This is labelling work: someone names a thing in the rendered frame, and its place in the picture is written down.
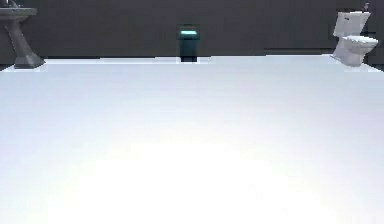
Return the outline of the dark teal garbage can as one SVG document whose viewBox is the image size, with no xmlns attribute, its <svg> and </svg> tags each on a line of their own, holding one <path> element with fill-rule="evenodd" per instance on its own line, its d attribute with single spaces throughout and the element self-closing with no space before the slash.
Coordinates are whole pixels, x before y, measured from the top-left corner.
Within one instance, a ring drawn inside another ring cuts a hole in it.
<svg viewBox="0 0 384 224">
<path fill-rule="evenodd" d="M 198 58 L 197 45 L 200 40 L 198 29 L 192 24 L 178 27 L 179 57 L 182 62 L 196 62 Z"/>
</svg>

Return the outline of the white toilet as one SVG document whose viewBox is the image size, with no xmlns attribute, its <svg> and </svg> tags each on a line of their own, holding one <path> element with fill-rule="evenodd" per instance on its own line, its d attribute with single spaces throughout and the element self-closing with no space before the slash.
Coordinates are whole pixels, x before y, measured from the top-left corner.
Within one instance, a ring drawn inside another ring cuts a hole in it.
<svg viewBox="0 0 384 224">
<path fill-rule="evenodd" d="M 332 57 L 344 65 L 360 67 L 364 57 L 379 41 L 362 35 L 363 28 L 371 13 L 364 11 L 339 12 L 333 31 L 338 38 Z"/>
</svg>

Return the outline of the grey pedestal sink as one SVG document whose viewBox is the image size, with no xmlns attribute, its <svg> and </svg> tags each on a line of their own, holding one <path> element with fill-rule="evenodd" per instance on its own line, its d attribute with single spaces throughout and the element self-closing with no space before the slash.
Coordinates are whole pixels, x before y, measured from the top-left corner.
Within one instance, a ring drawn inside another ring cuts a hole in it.
<svg viewBox="0 0 384 224">
<path fill-rule="evenodd" d="M 16 0 L 0 0 L 0 27 L 7 32 L 15 52 L 15 69 L 34 69 L 45 64 L 32 50 L 21 30 L 21 24 L 37 13 L 36 8 L 23 7 Z"/>
</svg>

